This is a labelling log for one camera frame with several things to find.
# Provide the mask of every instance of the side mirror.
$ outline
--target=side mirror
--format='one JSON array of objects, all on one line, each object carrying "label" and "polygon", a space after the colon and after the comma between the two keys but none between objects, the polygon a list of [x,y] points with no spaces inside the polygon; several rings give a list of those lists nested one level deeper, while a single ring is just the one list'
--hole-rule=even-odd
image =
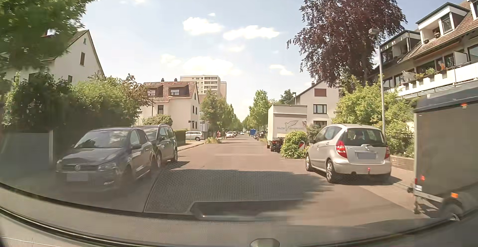
[{"label": "side mirror", "polygon": [[138,144],[133,144],[133,145],[131,145],[131,149],[132,149],[132,150],[141,149],[141,147],[142,147],[142,146],[141,146],[139,143],[138,143]]}]

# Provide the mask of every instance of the balcony railing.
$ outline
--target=balcony railing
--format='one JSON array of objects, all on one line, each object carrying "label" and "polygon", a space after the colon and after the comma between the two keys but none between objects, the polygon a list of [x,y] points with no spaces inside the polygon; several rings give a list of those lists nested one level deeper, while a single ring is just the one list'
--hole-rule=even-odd
[{"label": "balcony railing", "polygon": [[412,98],[452,88],[458,84],[476,79],[478,79],[478,62],[443,70],[415,81],[405,82],[396,89],[399,91],[400,97]]}]

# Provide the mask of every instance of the trailer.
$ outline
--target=trailer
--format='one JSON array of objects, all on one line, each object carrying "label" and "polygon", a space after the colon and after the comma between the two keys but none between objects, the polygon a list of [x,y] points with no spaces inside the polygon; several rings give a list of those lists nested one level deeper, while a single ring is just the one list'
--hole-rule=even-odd
[{"label": "trailer", "polygon": [[298,130],[307,132],[307,105],[272,104],[267,128],[267,148],[271,152],[280,152],[287,133]]},{"label": "trailer", "polygon": [[478,207],[478,81],[420,97],[414,113],[414,212],[426,200],[460,220]]}]

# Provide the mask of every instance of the license plate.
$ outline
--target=license plate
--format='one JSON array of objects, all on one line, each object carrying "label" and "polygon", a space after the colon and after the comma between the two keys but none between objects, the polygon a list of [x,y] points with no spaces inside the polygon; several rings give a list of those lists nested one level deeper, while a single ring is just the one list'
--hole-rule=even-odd
[{"label": "license plate", "polygon": [[375,153],[357,153],[358,159],[376,159],[377,154]]},{"label": "license plate", "polygon": [[88,181],[88,174],[86,173],[67,173],[67,182],[86,182]]}]

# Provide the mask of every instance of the asphalt road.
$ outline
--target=asphalt road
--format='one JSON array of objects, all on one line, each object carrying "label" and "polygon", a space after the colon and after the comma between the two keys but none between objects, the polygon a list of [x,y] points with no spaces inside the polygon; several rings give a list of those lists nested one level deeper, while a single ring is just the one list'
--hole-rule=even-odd
[{"label": "asphalt road", "polygon": [[284,159],[247,135],[179,152],[179,161],[139,180],[126,195],[65,193],[28,180],[21,189],[91,206],[146,212],[278,216],[290,224],[354,226],[415,215],[405,189],[367,178],[327,183],[304,160]]}]

